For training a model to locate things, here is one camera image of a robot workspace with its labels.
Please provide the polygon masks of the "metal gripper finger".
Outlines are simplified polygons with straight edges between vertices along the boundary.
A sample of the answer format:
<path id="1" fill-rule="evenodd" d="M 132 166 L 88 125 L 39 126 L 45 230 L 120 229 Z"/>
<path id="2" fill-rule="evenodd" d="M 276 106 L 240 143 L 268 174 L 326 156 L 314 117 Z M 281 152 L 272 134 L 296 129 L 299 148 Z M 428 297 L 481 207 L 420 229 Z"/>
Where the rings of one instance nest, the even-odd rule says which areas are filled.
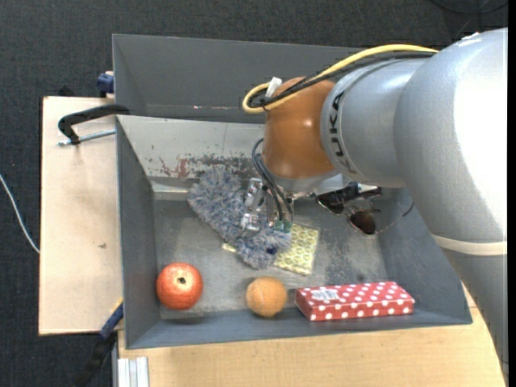
<path id="1" fill-rule="evenodd" d="M 263 182 L 260 178 L 251 178 L 244 196 L 244 205 L 248 210 L 257 210 L 263 205 Z"/>
<path id="2" fill-rule="evenodd" d="M 259 216 L 251 212 L 244 212 L 239 225 L 244 232 L 258 232 L 260 230 Z"/>

